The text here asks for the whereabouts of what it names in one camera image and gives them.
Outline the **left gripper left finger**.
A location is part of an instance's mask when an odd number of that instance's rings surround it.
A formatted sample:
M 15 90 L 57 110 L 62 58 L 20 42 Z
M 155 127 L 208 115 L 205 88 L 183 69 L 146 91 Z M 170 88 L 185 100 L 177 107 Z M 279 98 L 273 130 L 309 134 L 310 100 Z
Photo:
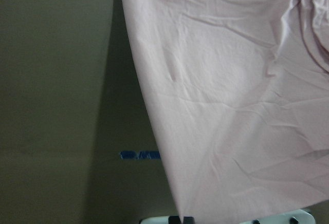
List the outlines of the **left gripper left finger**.
M 168 224 L 181 224 L 180 217 L 179 216 L 169 216 Z

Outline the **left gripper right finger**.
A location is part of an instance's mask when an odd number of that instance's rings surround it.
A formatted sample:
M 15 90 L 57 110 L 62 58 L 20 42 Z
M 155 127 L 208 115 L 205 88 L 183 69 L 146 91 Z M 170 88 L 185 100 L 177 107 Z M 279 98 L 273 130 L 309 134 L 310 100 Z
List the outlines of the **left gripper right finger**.
M 185 216 L 184 224 L 195 224 L 195 220 L 192 216 Z

